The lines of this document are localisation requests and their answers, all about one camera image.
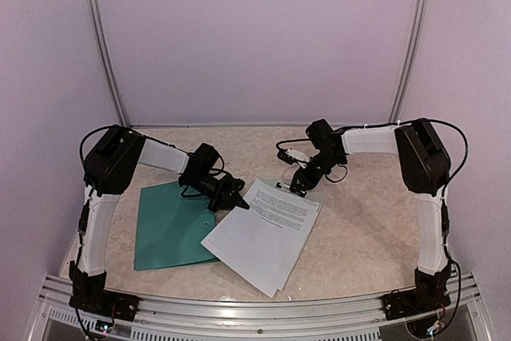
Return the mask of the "light green clipboard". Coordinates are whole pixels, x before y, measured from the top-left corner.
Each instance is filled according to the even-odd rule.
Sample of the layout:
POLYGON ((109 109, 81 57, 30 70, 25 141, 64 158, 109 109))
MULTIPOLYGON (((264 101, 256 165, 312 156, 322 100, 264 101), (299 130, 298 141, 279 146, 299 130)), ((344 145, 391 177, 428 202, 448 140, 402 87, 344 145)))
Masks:
POLYGON ((284 182, 282 182, 280 180, 261 178, 260 181, 265 183, 269 187, 277 188, 277 189, 283 190, 284 192, 290 192, 291 191, 290 190, 290 185, 286 184, 286 183, 284 183, 284 182))

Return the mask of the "white paper sheet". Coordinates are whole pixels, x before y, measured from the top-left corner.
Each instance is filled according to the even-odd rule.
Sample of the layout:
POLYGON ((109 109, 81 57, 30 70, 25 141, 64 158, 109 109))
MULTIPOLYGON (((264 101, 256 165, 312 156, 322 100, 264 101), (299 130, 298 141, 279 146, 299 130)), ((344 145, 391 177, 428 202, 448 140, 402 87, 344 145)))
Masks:
POLYGON ((253 181, 248 210, 232 209, 201 244, 253 287, 282 291, 323 207, 316 192, 299 196, 253 181))

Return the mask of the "dark green folder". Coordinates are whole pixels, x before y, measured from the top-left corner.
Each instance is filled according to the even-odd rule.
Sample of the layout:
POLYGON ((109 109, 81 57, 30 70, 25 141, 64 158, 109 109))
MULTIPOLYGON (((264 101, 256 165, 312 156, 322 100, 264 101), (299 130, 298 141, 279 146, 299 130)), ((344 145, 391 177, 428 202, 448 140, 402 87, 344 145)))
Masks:
POLYGON ((146 272, 216 262, 201 241, 216 226, 209 199, 193 191, 182 197, 176 183, 142 188, 134 252, 134 270, 146 272))

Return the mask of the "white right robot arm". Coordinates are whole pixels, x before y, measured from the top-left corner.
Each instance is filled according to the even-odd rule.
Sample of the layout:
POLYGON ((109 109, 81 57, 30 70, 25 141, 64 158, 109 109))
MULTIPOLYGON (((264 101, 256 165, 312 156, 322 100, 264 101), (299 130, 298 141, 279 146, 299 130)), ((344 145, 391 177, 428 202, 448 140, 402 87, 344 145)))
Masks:
POLYGON ((317 153, 296 170, 290 185, 295 194, 311 191, 336 165, 347 165, 350 155, 387 153, 399 159, 403 183, 418 209, 416 288, 408 295, 408 304, 414 311, 427 311, 438 301, 451 268, 444 242, 449 231, 445 198, 451 161, 431 120, 333 129, 321 119, 311 123, 306 134, 317 153))

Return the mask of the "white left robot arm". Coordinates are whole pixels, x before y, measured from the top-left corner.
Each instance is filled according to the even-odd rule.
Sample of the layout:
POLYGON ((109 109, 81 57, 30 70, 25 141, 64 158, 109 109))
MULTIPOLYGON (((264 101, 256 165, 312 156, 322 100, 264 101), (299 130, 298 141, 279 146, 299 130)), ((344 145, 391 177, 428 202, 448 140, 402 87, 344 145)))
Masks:
POLYGON ((221 156, 211 145, 202 143, 195 151, 187 152, 120 125, 100 127, 96 132, 100 134, 97 143, 89 153, 80 155, 85 202, 78 224, 79 250, 69 267, 69 277, 74 287, 81 289, 81 301, 102 313, 112 304, 111 294, 104 289, 109 228, 138 165, 176 174, 179 186, 208 198, 208 210, 212 212, 247 209, 249 205, 240 194, 244 181, 215 167, 221 156))

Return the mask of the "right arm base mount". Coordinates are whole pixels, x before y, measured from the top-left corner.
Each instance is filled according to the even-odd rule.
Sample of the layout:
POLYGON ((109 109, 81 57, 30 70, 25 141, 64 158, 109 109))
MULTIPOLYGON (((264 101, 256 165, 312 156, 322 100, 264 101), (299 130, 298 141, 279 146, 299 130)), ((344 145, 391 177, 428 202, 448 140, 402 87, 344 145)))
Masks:
POLYGON ((451 304, 446 284, 451 275, 448 264, 433 275, 414 270, 414 287, 393 290, 381 297, 386 320, 401 319, 448 307, 451 304))

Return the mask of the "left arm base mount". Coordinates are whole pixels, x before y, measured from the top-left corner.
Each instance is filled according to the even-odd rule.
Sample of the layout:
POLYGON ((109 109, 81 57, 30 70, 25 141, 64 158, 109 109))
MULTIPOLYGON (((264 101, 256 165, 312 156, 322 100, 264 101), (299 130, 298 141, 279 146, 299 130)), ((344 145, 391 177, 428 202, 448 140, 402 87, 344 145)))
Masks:
POLYGON ((88 313, 133 322, 140 298, 136 295, 109 291, 105 288, 107 272, 89 276, 76 270, 69 274, 72 281, 71 307, 88 313))

